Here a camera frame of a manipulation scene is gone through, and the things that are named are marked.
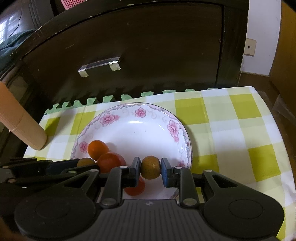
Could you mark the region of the green white checkered tablecloth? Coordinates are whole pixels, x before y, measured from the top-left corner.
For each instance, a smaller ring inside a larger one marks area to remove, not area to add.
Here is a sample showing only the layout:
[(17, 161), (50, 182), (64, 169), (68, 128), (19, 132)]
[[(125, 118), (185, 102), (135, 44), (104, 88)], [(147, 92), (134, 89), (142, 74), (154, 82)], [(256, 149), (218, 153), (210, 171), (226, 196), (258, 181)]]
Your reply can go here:
[(210, 169), (277, 200), (285, 219), (277, 235), (295, 239), (295, 181), (280, 131), (267, 105), (253, 87), (165, 93), (121, 102), (94, 104), (46, 114), (47, 133), (41, 150), (26, 157), (69, 160), (86, 125), (104, 111), (127, 103), (159, 106), (185, 127), (192, 147), (191, 171)]

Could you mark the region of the pink ribbed cylindrical container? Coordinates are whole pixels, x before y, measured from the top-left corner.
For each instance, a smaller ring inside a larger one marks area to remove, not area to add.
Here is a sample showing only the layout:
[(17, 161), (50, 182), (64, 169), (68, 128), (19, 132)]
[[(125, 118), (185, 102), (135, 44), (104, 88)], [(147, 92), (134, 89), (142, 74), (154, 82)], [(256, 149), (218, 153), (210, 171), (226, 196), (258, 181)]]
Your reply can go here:
[(1, 123), (25, 144), (41, 150), (47, 141), (45, 130), (28, 114), (9, 89), (1, 83)]

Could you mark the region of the brown longan fruit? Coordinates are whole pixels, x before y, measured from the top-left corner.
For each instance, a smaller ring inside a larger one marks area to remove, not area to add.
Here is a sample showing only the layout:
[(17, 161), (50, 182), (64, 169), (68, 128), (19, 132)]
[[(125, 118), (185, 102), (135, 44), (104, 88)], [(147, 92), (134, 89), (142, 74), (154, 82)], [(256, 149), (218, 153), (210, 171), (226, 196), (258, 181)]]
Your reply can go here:
[(77, 167), (96, 165), (96, 162), (91, 158), (82, 158), (78, 161)]
[(140, 173), (143, 178), (153, 180), (161, 174), (161, 165), (159, 159), (155, 156), (147, 156), (142, 160)]

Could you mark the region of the dark wooden cabinet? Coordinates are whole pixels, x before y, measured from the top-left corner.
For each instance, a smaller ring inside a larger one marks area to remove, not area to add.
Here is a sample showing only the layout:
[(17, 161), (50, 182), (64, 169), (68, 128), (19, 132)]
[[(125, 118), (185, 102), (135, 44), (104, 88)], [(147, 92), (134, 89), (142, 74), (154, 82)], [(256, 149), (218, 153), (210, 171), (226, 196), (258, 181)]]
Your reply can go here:
[[(86, 1), (36, 30), (13, 56), (51, 103), (234, 87), (248, 10), (248, 1)], [(79, 75), (82, 65), (112, 57), (120, 70)]]

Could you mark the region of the beige wall socket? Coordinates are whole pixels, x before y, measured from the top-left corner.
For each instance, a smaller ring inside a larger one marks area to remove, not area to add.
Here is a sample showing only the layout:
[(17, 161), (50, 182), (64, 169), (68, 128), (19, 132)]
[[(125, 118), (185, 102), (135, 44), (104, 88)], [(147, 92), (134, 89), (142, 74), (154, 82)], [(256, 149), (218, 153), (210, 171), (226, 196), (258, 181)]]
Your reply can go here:
[(247, 56), (254, 56), (255, 49), (256, 49), (256, 40), (246, 38), (243, 54)]

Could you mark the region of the pink plastic basket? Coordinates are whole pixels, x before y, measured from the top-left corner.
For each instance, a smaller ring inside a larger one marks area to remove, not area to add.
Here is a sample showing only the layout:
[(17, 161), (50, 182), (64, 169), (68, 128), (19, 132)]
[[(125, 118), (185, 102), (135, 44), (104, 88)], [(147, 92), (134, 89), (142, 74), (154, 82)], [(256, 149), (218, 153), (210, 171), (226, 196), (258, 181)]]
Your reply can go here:
[(65, 10), (68, 10), (74, 6), (77, 6), (83, 2), (85, 2), (86, 0), (61, 0), (61, 3), (63, 5), (63, 7), (65, 8)]

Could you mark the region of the blue folded cloth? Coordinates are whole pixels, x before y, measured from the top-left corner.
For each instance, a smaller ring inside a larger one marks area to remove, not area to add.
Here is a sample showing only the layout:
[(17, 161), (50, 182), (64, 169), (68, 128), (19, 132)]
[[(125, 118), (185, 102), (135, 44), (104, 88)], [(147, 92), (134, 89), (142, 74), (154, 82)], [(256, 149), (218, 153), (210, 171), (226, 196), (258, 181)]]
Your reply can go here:
[(1, 43), (0, 48), (0, 71), (3, 75), (14, 63), (13, 52), (25, 41), (35, 30), (19, 32)]

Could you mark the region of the brown wooden wardrobe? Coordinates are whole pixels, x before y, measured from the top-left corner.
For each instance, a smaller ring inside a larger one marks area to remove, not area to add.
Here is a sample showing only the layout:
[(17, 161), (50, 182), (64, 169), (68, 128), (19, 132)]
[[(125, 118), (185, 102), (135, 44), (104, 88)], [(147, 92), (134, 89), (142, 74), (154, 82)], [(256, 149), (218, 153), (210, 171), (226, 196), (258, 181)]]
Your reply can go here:
[(295, 113), (295, 1), (281, 2), (280, 34), (270, 80)]

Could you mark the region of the white floral ceramic plate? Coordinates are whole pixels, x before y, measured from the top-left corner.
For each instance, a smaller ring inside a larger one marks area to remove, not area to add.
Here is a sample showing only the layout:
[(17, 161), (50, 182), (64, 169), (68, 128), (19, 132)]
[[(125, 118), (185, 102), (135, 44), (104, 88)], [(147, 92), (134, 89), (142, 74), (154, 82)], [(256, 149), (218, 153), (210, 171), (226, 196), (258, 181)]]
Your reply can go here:
[(190, 168), (192, 147), (188, 133), (169, 111), (147, 103), (127, 103), (99, 114), (82, 130), (71, 152), (72, 159), (88, 157), (87, 147), (95, 140), (120, 154), (127, 166), (134, 157), (167, 158), (172, 167)]

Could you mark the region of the large red tomato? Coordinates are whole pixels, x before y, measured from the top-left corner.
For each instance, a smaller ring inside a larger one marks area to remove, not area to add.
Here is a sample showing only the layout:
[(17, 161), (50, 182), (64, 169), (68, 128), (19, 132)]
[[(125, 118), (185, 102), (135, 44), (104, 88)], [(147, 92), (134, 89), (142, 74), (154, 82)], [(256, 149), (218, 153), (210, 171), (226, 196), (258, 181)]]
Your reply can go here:
[(120, 154), (108, 152), (97, 160), (97, 165), (101, 173), (109, 173), (115, 167), (126, 166), (126, 161)]

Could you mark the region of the green foam puzzle mat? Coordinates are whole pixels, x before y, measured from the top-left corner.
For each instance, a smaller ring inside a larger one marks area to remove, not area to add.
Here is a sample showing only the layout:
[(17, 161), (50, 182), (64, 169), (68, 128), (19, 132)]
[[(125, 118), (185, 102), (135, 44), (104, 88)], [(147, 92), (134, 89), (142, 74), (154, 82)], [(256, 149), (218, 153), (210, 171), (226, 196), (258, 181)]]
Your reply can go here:
[[(195, 89), (192, 89), (192, 88), (184, 90), (184, 92), (193, 92), (193, 91), (195, 91)], [(177, 91), (173, 90), (173, 89), (162, 90), (162, 94), (175, 93), (175, 92), (177, 92)], [(153, 95), (154, 95), (153, 91), (145, 91), (140, 94), (141, 97), (147, 97), (147, 96), (153, 96)], [(62, 104), (56, 103), (53, 105), (53, 107), (51, 109), (47, 109), (45, 111), (44, 115), (57, 113), (57, 112), (64, 111), (67, 109), (72, 109), (72, 108), (86, 107), (86, 106), (90, 106), (90, 105), (94, 105), (94, 104), (98, 104), (98, 103), (110, 103), (110, 102), (116, 102), (116, 101), (126, 101), (126, 100), (131, 100), (131, 99), (134, 99), (134, 98), (132, 98), (132, 96), (130, 96), (129, 94), (122, 94), (120, 96), (119, 100), (117, 100), (113, 95), (106, 95), (103, 97), (102, 102), (99, 102), (97, 97), (91, 97), (86, 100), (86, 104), (82, 104), (79, 99), (76, 99), (73, 102), (66, 101), (66, 102), (63, 102)]]

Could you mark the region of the small orange tangerine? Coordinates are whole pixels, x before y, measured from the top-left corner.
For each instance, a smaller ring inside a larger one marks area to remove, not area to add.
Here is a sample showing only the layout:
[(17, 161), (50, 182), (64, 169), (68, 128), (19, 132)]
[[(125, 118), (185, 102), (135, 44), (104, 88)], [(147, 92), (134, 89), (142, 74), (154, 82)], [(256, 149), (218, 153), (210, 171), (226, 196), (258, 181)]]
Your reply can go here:
[(103, 154), (108, 152), (108, 146), (100, 140), (94, 140), (88, 145), (88, 154), (94, 161), (97, 161)]

